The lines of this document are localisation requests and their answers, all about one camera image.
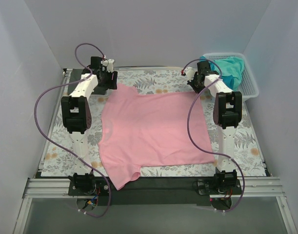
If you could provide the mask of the pink t-shirt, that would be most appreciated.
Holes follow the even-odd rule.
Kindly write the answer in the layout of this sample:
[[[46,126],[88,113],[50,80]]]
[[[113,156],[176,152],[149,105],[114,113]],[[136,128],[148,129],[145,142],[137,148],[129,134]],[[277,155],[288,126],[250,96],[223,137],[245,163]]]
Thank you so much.
[[[119,84],[101,114],[99,155],[117,190],[142,167],[214,161],[201,102],[194,92],[142,95]]]

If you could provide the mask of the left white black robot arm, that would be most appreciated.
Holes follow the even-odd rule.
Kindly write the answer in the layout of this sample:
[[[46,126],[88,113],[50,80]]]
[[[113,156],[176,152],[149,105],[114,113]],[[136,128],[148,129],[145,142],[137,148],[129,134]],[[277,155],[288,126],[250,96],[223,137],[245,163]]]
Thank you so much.
[[[75,189],[86,195],[96,189],[88,150],[88,130],[92,125],[88,100],[96,89],[100,95],[117,89],[118,73],[114,63],[114,59],[91,57],[91,64],[81,71],[74,90],[61,98],[62,122],[72,140],[73,152],[78,156],[74,174],[69,178]]]

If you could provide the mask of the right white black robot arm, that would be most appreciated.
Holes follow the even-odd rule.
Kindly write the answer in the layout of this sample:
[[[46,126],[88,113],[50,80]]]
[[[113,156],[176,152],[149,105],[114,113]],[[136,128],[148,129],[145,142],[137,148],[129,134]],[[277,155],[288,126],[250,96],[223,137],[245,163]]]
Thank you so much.
[[[237,173],[240,167],[234,160],[235,134],[242,119],[242,94],[233,91],[222,80],[222,70],[212,70],[215,62],[208,59],[197,61],[197,68],[185,65],[181,71],[187,84],[197,93],[209,90],[215,98],[213,121],[217,127],[219,151],[215,173],[197,181],[196,189],[200,195],[222,195],[229,198],[233,192],[240,191]]]

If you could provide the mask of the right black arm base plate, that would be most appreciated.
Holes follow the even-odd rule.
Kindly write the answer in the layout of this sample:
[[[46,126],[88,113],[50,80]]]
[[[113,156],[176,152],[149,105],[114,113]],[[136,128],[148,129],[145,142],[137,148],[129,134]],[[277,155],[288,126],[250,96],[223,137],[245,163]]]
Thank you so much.
[[[242,193],[242,187],[239,180],[237,180],[234,186],[226,185],[219,186],[214,182],[213,177],[200,177],[192,183],[192,188],[199,195],[240,195]]]

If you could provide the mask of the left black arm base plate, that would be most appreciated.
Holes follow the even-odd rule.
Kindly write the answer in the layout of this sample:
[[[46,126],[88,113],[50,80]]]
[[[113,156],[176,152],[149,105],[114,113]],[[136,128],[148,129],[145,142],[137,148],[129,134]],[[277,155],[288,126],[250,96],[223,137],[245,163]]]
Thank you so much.
[[[96,180],[92,185],[84,183],[70,182],[68,195],[69,196],[89,196],[96,195],[99,192],[100,196],[109,196],[109,186],[104,180]]]

